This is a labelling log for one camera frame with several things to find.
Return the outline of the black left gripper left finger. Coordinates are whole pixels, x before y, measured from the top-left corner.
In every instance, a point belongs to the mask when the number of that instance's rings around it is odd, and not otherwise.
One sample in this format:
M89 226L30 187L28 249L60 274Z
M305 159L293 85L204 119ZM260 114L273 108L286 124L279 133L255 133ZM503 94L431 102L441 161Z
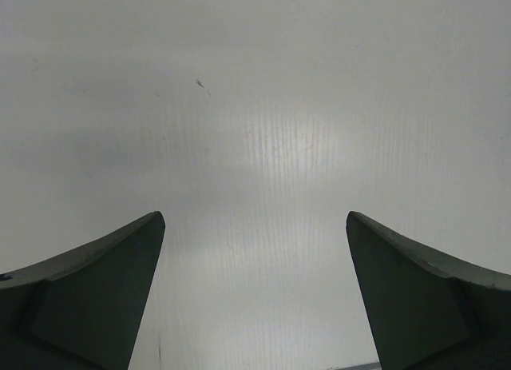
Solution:
M126 369L164 239L159 212L1 275L3 369Z

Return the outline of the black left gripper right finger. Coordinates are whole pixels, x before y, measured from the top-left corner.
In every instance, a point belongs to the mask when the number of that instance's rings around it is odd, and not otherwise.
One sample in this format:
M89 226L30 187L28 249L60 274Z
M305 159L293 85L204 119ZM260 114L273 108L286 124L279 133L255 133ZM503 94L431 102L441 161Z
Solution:
M383 369L508 369L510 276L351 211L347 240Z

